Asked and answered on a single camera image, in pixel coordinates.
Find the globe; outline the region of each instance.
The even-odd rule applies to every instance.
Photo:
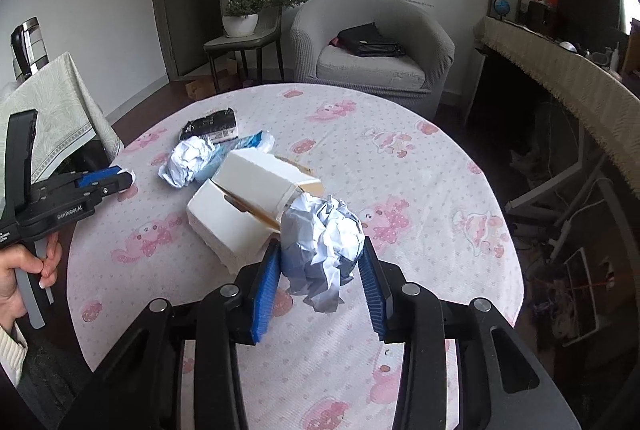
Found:
[[[511,12],[511,5],[508,0],[495,0],[494,10],[500,17],[504,18]]]

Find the silver bolt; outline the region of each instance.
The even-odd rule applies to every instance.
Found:
[[[153,313],[161,313],[167,307],[167,302],[163,298],[156,298],[155,300],[151,300],[149,304],[149,310]]]
[[[487,313],[491,310],[491,302],[484,298],[476,298],[474,300],[474,307],[480,312]]]
[[[418,296],[418,294],[420,294],[420,286],[411,282],[407,282],[402,286],[402,292],[407,296]]]
[[[225,284],[220,288],[220,294],[226,298],[232,298],[240,292],[235,284]]]

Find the gray armchair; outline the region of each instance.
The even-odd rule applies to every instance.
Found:
[[[329,45],[343,29],[375,23],[403,58],[359,58]],[[404,0],[310,0],[291,27],[296,81],[343,86],[387,98],[432,119],[453,64],[454,45],[427,12]]]

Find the finger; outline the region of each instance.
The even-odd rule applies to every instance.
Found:
[[[56,245],[58,244],[58,232],[49,233],[47,235],[47,257],[50,257],[54,254],[56,250]]]
[[[15,244],[0,251],[0,268],[41,273],[43,264],[42,260],[34,257],[22,244]]]
[[[58,279],[58,270],[54,269],[49,276],[43,277],[40,279],[40,289],[51,287],[54,283],[56,283],[57,279]]]
[[[44,278],[49,276],[56,267],[58,267],[60,259],[62,259],[62,245],[57,243],[50,253],[47,251],[47,258],[44,260],[44,265],[42,266],[42,276]]]

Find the human hand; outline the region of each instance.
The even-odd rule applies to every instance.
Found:
[[[15,281],[14,269],[41,275],[40,287],[51,287],[58,278],[57,267],[62,258],[58,233],[47,236],[47,257],[40,260],[21,244],[0,250],[0,327],[7,333],[14,328],[16,318],[27,314]]]

